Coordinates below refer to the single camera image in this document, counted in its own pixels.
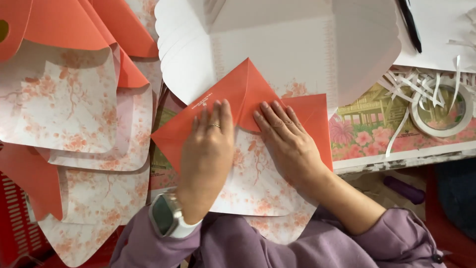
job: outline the tape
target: tape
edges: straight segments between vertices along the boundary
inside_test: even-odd
[[[446,85],[450,89],[448,90],[454,90],[456,92],[456,87],[457,87],[457,82],[454,79],[450,79],[448,77],[441,77],[440,80],[440,89],[442,86]],[[431,81],[429,82],[428,86],[433,87],[436,85],[436,81]],[[466,85],[460,84],[458,91],[456,94],[460,95],[463,98],[463,101],[461,102],[458,112],[460,112],[462,117],[459,117],[458,122],[455,122],[454,125],[450,126],[449,128],[446,129],[435,129],[429,125],[427,125],[425,122],[420,117],[419,113],[419,101],[410,103],[408,105],[408,108],[410,110],[410,116],[413,120],[413,123],[415,123],[416,127],[434,137],[449,137],[453,136],[460,131],[464,130],[470,123],[471,119],[473,118],[473,110],[474,110],[474,103],[473,103],[473,97],[469,90],[466,88]],[[413,94],[413,99],[414,100],[419,100],[422,97],[422,94],[419,92],[415,91]]]

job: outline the purple sweatshirt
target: purple sweatshirt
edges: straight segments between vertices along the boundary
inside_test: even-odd
[[[350,236],[321,206],[301,236],[288,245],[265,239],[242,216],[215,213],[188,237],[158,237],[146,207],[125,227],[109,265],[175,268],[192,253],[193,268],[445,267],[438,264],[442,253],[430,233],[411,211],[389,209],[366,233]]]

